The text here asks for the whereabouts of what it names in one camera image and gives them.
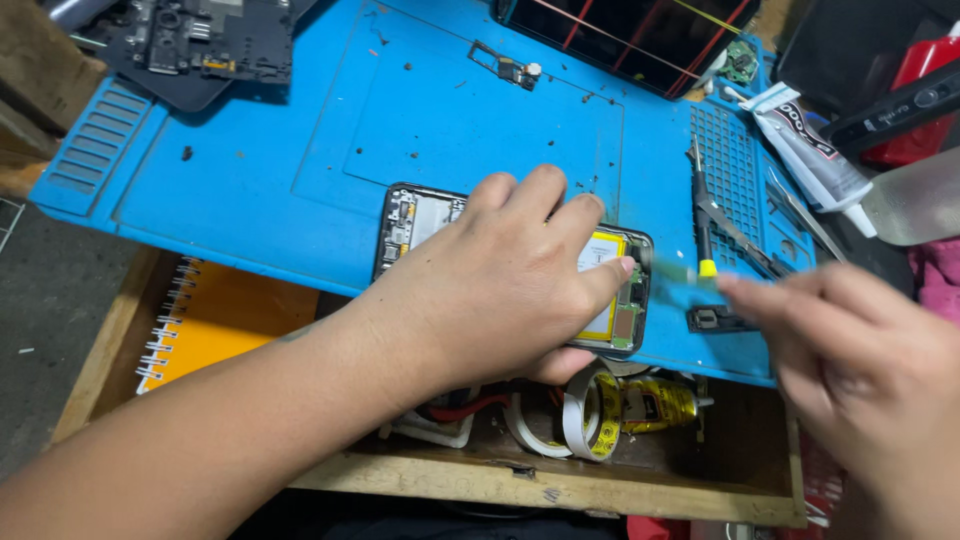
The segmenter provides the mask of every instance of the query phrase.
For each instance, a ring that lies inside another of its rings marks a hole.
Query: spiral notebook
[[[142,394],[314,320],[320,291],[184,257],[140,358]]]

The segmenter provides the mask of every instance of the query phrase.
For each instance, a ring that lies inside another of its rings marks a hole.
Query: wooden drawer
[[[57,443],[133,399],[137,361],[179,256],[136,255],[54,431]],[[327,299],[336,304],[336,298]],[[599,515],[646,515],[802,527],[805,509],[797,426],[776,392],[710,382],[716,399],[702,445],[684,429],[624,435],[613,463],[524,452],[477,415],[469,444],[454,450],[393,436],[368,437],[293,486],[521,506]]]

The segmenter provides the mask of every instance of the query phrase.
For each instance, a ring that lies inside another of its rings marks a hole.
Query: smartphone
[[[467,195],[415,184],[387,188],[373,279],[416,248],[433,233],[456,221],[467,207]],[[646,326],[654,242],[647,233],[601,224],[577,259],[580,271],[612,258],[629,255],[636,265],[603,310],[569,345],[605,355],[631,355],[639,350]]]

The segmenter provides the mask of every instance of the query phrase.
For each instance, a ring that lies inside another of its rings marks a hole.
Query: masking tape roll
[[[595,382],[602,408],[597,440],[583,429],[584,411],[590,384]],[[564,438],[566,446],[577,457],[605,461],[613,455],[620,437],[620,388],[616,377],[603,367],[589,367],[573,376],[564,392]]]
[[[600,424],[600,397],[597,392],[597,385],[591,382],[588,389],[588,403],[590,407],[589,420],[585,422],[584,430],[587,438],[592,438]],[[520,393],[516,392],[510,396],[510,406],[503,410],[504,419],[507,421],[507,428],[510,434],[514,436],[516,442],[523,448],[547,457],[567,457],[573,454],[570,449],[558,442],[543,442],[534,435],[527,423],[523,420],[523,409],[520,408]]]

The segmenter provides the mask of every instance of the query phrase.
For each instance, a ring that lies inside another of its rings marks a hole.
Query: right hand
[[[728,276],[718,285],[760,326],[804,426],[892,517],[958,519],[956,327],[852,265],[773,286]]]

